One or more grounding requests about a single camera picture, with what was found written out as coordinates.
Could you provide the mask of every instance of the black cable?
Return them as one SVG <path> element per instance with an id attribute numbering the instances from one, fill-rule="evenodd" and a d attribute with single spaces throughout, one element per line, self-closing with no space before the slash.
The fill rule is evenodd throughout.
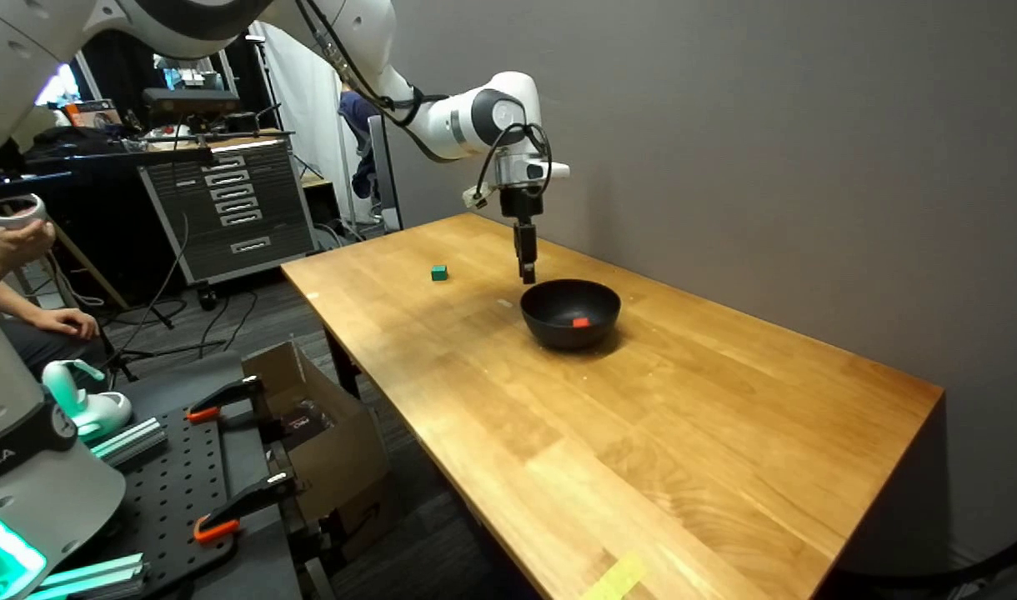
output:
<path id="1" fill-rule="evenodd" d="M 191 225 L 187 225 L 187 215 L 183 215 L 183 219 L 178 219 L 183 226 L 178 226 L 178 246 L 187 246 L 187 238 L 191 238 Z M 173 315 L 158 315 L 155 311 L 155 305 L 162 299 L 162 292 L 168 291 L 168 285 L 173 285 L 173 276 L 177 276 L 177 266 L 178 266 L 178 256 L 173 255 L 173 260 L 168 260 L 168 266 L 165 266 L 165 276 L 158 281 L 158 286 L 150 292 L 150 299 L 145 299 L 145 311 L 155 316 L 155 319 L 162 319 L 165 326 L 173 326 L 168 319 L 187 308 L 183 299 L 178 299 L 178 308 L 173 311 Z"/>
<path id="2" fill-rule="evenodd" d="M 312 0 L 297 0 L 297 7 L 299 7 L 299 12 L 302 12 L 305 30 L 312 32 L 312 39 L 319 39 L 319 37 L 317 37 L 317 25 L 311 20 L 311 12 L 319 20 L 319 28 L 324 28 L 326 37 L 333 39 L 337 52 L 342 56 L 342 68 L 345 68 L 342 75 L 354 75 L 354 77 L 356 77 L 356 93 L 363 93 L 377 111 L 392 108 L 395 100 L 377 98 L 377 93 L 374 93 L 367 75 L 354 65 L 354 56 L 349 56 L 345 47 L 341 45 L 341 37 L 337 37 L 333 25 L 326 20 L 326 12 L 324 12 Z"/>
<path id="3" fill-rule="evenodd" d="M 124 316 L 117 316 L 113 322 L 133 322 L 133 326 L 136 326 L 136 322 L 158 322 L 158 326 L 173 331 L 173 322 L 168 322 L 168 319 L 173 319 L 177 315 L 183 315 L 183 311 L 187 311 L 187 299 L 183 299 L 183 297 L 173 297 L 173 299 L 177 299 L 177 308 L 173 308 L 173 311 L 165 311 L 165 315 L 145 305 L 142 311 L 150 311 L 150 315 L 154 315 L 150 319 L 125 319 L 128 315 L 124 315 Z"/>
<path id="4" fill-rule="evenodd" d="M 54 281 L 50 276 L 44 276 L 36 286 L 34 286 L 34 297 L 38 297 L 46 286 L 50 286 Z"/>
<path id="5" fill-rule="evenodd" d="M 214 322 L 216 322 L 227 311 L 228 311 L 228 297 L 227 297 L 227 299 L 216 308 L 216 315 L 206 319 L 206 326 L 203 326 L 203 332 L 198 332 L 198 342 L 197 342 L 198 358 L 203 358 L 206 346 L 221 346 L 221 342 L 206 342 L 206 338 L 211 338 Z"/>
<path id="6" fill-rule="evenodd" d="M 483 186 L 483 178 L 485 178 L 485 166 L 490 166 L 494 155 L 500 155 L 503 139 L 513 138 L 516 131 L 542 155 L 542 183 L 541 183 L 541 192 L 547 192 L 552 155 L 550 155 L 550 139 L 547 139 L 542 128 L 537 128 L 537 125 L 509 125 L 505 131 L 496 132 L 494 148 L 481 159 L 476 192 L 483 192 L 481 186 Z"/>
<path id="7" fill-rule="evenodd" d="M 125 365 L 124 358 L 128 353 L 125 346 L 136 341 L 138 326 L 133 326 L 133 332 L 124 342 L 113 342 L 113 353 L 105 358 L 105 365 Z"/>
<path id="8" fill-rule="evenodd" d="M 243 331 L 243 322 L 245 322 L 245 316 L 253 315 L 257 305 L 259 305 L 259 291 L 251 291 L 251 305 L 245 305 L 245 311 L 241 315 L 241 319 L 235 319 L 228 341 L 227 341 L 221 350 L 228 350 L 228 346 L 233 346 L 235 332 Z"/>
<path id="9" fill-rule="evenodd" d="M 264 69 L 259 77 L 264 77 L 264 87 L 266 87 L 266 100 L 271 100 L 272 120 L 277 120 L 277 128 L 284 131 L 284 115 L 277 115 L 277 111 L 280 111 L 280 98 L 277 98 L 277 90 L 272 90 L 271 60 L 266 60 L 264 45 L 253 45 L 253 52 L 257 52 L 259 69 Z"/>
<path id="10" fill-rule="evenodd" d="M 292 159 L 302 166 L 302 172 L 317 172 L 319 180 L 326 180 L 312 162 L 305 162 L 297 150 Z"/>
<path id="11" fill-rule="evenodd" d="M 46 260 L 46 276 L 54 281 L 54 286 L 62 299 L 73 297 L 81 308 L 88 308 L 88 311 L 102 308 L 102 297 L 75 292 L 75 286 L 70 285 L 70 276 L 54 250 L 44 260 Z"/>

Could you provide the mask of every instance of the black bowl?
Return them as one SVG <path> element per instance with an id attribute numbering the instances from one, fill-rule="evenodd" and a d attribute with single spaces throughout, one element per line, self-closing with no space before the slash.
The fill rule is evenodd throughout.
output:
<path id="1" fill-rule="evenodd" d="M 530 332 L 547 350 L 586 350 L 614 332 L 619 297 L 593 281 L 542 281 L 520 297 Z"/>

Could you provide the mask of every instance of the box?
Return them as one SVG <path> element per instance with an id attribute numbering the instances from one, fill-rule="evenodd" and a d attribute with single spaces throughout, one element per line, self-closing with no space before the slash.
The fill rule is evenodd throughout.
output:
<path id="1" fill-rule="evenodd" d="M 289 432 L 280 451 L 305 531 L 326 535 L 333 553 L 349 559 L 386 531 L 386 453 L 374 417 L 292 342 L 243 358 L 243 375 L 264 381 L 257 417 L 272 417 Z"/>

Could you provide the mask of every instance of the gray floor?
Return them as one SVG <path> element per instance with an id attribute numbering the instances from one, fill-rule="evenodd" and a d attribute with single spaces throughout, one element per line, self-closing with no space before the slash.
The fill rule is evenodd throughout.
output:
<path id="1" fill-rule="evenodd" d="M 113 386 L 214 358 L 253 353 L 292 341 L 333 378 L 312 311 L 280 275 L 243 276 L 216 286 L 216 308 L 198 308 L 197 291 L 162 297 L 102 319 L 113 358 Z M 423 596 L 537 596 L 496 545 L 470 519 L 436 467 L 421 453 L 407 422 L 363 381 L 363 407 L 380 422 L 390 453 L 390 528 L 361 557 L 330 576 L 337 600 L 423 600 Z"/>

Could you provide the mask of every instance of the table leg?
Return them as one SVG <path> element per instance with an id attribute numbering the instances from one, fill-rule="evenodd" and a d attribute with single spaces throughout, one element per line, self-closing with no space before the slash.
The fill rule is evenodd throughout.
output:
<path id="1" fill-rule="evenodd" d="M 342 342 L 326 331 L 337 383 L 349 392 L 361 398 L 361 371 L 349 365 L 349 353 Z"/>

